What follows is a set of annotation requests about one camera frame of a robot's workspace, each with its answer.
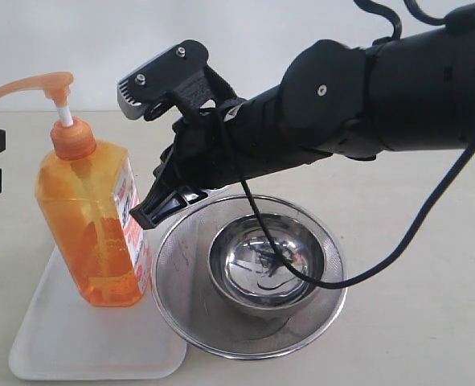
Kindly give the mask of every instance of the orange pump nozzle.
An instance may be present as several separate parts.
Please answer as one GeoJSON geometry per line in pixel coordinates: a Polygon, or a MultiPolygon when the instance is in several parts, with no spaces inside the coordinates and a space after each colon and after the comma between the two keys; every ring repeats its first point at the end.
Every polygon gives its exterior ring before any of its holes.
{"type": "Polygon", "coordinates": [[[55,102],[60,120],[65,127],[73,125],[73,118],[68,106],[69,85],[73,82],[70,72],[51,72],[16,80],[0,87],[0,98],[18,91],[43,90],[48,99],[55,102]]]}

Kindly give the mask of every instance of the black cable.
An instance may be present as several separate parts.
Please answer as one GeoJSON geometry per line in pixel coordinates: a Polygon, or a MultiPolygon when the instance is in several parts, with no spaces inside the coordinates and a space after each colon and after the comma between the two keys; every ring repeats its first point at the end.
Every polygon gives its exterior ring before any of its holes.
{"type": "Polygon", "coordinates": [[[443,26],[446,22],[443,18],[433,18],[432,16],[425,14],[420,8],[416,0],[403,0],[407,10],[412,15],[422,23],[428,24],[429,26],[443,26]]]}
{"type": "Polygon", "coordinates": [[[361,273],[356,277],[352,277],[351,279],[348,279],[345,281],[336,281],[333,283],[329,283],[329,282],[319,281],[317,279],[306,276],[303,273],[299,272],[290,264],[288,259],[280,252],[280,250],[276,246],[276,243],[271,233],[268,230],[268,227],[266,226],[264,222],[264,219],[262,218],[262,215],[260,214],[259,208],[256,206],[255,200],[253,199],[253,194],[250,191],[250,188],[246,182],[246,178],[244,177],[243,171],[241,170],[240,165],[237,161],[237,157],[235,156],[235,151],[231,144],[223,119],[217,113],[213,115],[215,115],[216,120],[218,121],[218,126],[220,128],[224,145],[231,158],[231,163],[235,169],[235,172],[237,173],[237,176],[239,177],[240,183],[244,189],[244,193],[246,194],[246,197],[248,198],[248,201],[250,203],[250,206],[252,207],[253,213],[255,214],[255,217],[257,218],[257,221],[259,222],[259,225],[262,228],[262,231],[264,232],[266,239],[268,239],[268,242],[273,252],[275,253],[275,256],[281,261],[284,267],[289,272],[291,272],[294,276],[300,278],[303,281],[307,281],[309,284],[315,285],[320,288],[328,289],[328,290],[340,290],[343,288],[351,287],[352,285],[357,285],[367,279],[370,279],[374,275],[382,272],[385,268],[387,268],[389,265],[394,263],[402,255],[402,253],[405,251],[405,249],[407,249],[408,245],[414,239],[414,236],[419,231],[421,225],[426,219],[428,213],[432,210],[433,206],[437,203],[437,201],[439,201],[440,197],[446,192],[446,190],[449,188],[449,186],[452,184],[455,178],[460,174],[460,172],[467,165],[469,160],[475,155],[475,140],[473,140],[466,147],[462,155],[453,164],[452,168],[445,175],[445,177],[442,179],[439,185],[437,185],[434,191],[430,194],[430,196],[424,202],[423,206],[421,207],[420,211],[418,212],[411,226],[407,230],[407,233],[405,233],[405,236],[403,237],[403,239],[399,242],[398,246],[388,257],[386,257],[383,261],[380,261],[373,268],[368,269],[366,272],[361,273]]]}
{"type": "Polygon", "coordinates": [[[354,0],[354,2],[361,10],[369,14],[377,14],[378,16],[382,16],[392,24],[393,32],[391,40],[399,40],[401,38],[401,19],[391,8],[378,4],[377,2],[372,2],[371,0],[354,0]]]}

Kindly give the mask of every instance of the bottle cap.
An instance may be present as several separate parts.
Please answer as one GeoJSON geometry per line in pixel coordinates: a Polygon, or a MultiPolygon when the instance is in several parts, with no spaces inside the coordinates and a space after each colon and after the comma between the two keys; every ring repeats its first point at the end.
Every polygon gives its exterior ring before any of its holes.
{"type": "Polygon", "coordinates": [[[43,90],[44,96],[55,102],[59,120],[53,125],[51,140],[57,157],[74,160],[87,157],[96,148],[90,125],[73,117],[68,106],[73,82],[70,72],[51,72],[16,80],[0,87],[0,98],[13,92],[43,90]]]}

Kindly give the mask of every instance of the pump dispenser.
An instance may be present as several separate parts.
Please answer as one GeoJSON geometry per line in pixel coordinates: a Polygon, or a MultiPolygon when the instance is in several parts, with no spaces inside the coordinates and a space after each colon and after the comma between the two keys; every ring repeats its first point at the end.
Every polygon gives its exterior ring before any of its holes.
{"type": "Polygon", "coordinates": [[[94,138],[68,107],[69,72],[16,80],[0,97],[43,90],[55,102],[54,150],[42,161],[35,197],[80,294],[93,306],[131,306],[149,280],[149,245],[129,215],[138,202],[127,149],[94,138]]]}

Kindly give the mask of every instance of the screw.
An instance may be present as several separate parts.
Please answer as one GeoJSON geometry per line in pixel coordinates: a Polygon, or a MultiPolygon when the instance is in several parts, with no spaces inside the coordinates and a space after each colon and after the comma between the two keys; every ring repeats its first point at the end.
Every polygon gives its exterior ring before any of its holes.
{"type": "Polygon", "coordinates": [[[181,57],[181,58],[185,58],[186,56],[186,49],[184,47],[178,47],[176,49],[176,55],[181,57]]]}
{"type": "Polygon", "coordinates": [[[142,74],[137,74],[137,76],[135,77],[135,83],[140,86],[144,86],[146,84],[146,77],[142,74]]]}
{"type": "Polygon", "coordinates": [[[328,87],[326,87],[326,84],[322,84],[321,86],[317,88],[317,94],[320,97],[323,97],[324,95],[326,95],[326,92],[328,92],[328,87]]]}

